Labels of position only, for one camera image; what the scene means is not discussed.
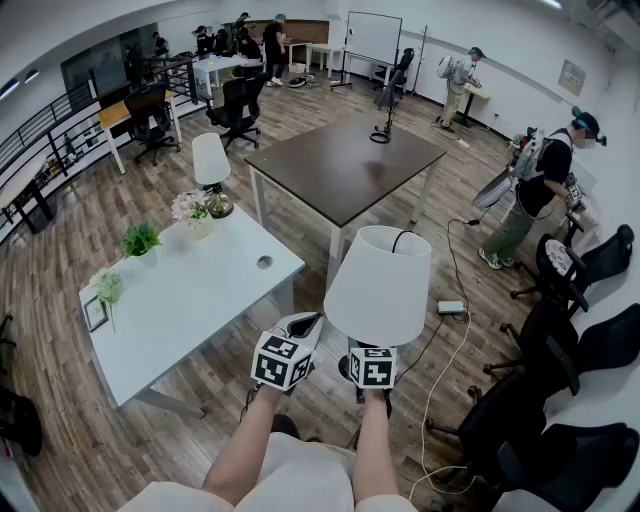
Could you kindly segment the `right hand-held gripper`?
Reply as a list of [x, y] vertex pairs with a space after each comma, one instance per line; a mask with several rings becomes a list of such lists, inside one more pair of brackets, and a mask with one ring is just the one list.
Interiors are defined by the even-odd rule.
[[351, 348], [348, 376], [358, 388], [393, 388], [397, 375], [395, 348]]

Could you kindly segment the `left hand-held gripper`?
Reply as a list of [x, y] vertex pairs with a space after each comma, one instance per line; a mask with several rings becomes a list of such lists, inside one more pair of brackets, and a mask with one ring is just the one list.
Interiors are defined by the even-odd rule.
[[264, 331], [254, 350], [251, 378], [258, 384], [290, 392], [315, 369], [316, 347], [324, 320], [317, 312], [282, 317], [274, 329]]

